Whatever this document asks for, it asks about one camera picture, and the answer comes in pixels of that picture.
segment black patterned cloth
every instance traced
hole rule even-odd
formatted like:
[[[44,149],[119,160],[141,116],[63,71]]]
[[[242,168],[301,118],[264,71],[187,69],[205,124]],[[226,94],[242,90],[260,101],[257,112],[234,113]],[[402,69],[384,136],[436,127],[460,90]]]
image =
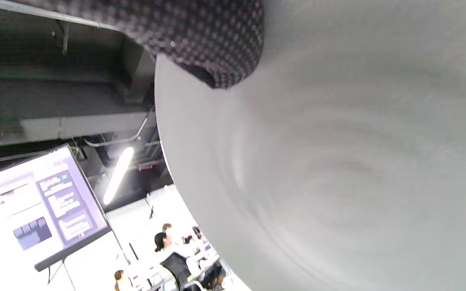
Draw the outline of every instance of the black patterned cloth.
[[[257,67],[262,0],[14,0],[117,27],[152,57],[163,54],[211,88],[230,88]]]

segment ceiling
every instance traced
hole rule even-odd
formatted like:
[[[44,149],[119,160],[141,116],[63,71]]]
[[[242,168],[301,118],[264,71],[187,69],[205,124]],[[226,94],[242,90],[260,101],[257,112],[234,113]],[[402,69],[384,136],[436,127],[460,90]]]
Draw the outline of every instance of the ceiling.
[[[119,154],[133,146],[106,211],[172,184],[153,78],[150,55],[117,31],[0,9],[0,169],[69,143],[101,201]]]

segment black hair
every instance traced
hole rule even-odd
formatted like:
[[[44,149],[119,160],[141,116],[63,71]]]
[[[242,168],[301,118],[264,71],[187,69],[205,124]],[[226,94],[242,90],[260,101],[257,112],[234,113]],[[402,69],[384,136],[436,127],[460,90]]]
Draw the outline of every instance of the black hair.
[[[120,280],[122,278],[123,270],[118,270],[114,272],[114,279],[115,280]]]
[[[163,242],[163,239],[167,238],[167,234],[164,232],[160,232],[159,234],[156,234],[154,236],[154,243],[156,244],[156,249],[155,252],[160,252],[163,247],[165,247],[165,243]]]

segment monitor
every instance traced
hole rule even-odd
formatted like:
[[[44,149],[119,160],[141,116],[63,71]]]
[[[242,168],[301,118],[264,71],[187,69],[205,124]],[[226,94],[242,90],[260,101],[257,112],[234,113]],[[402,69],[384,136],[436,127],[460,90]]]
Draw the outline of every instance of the monitor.
[[[37,271],[111,231],[68,145],[0,171],[0,212]]]

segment bright light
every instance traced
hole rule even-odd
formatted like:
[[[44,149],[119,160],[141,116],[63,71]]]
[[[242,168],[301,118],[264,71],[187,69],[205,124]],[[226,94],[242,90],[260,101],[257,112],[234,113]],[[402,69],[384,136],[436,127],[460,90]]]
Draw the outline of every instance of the bright light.
[[[109,186],[107,186],[107,190],[105,191],[104,195],[104,204],[107,205],[111,203],[112,199],[114,198],[120,183],[122,182],[123,175],[127,171],[129,164],[131,163],[131,159],[134,155],[134,149],[132,147],[128,147],[124,149],[122,155],[118,159],[116,163],[116,167],[112,173],[111,181],[109,181]]]

